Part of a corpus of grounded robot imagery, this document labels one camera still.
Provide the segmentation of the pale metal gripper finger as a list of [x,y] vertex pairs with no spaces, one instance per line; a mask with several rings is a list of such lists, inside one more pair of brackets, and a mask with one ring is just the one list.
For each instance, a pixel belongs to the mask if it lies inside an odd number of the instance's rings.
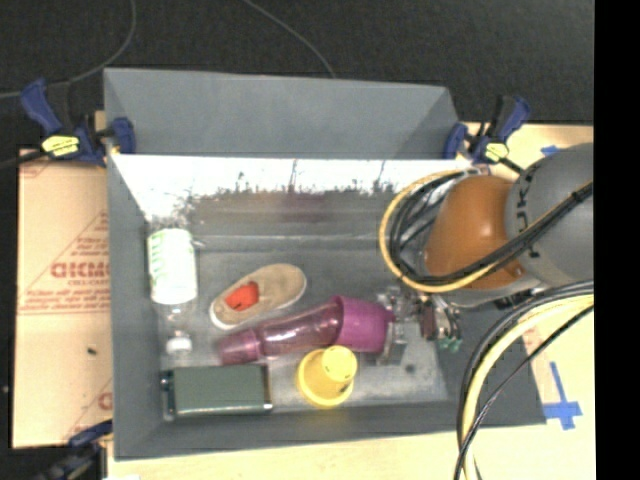
[[377,302],[394,319],[408,319],[410,317],[410,300],[402,292],[386,291],[379,293]]
[[405,323],[390,324],[387,328],[383,351],[380,354],[380,364],[383,366],[400,365],[409,343],[407,325]]

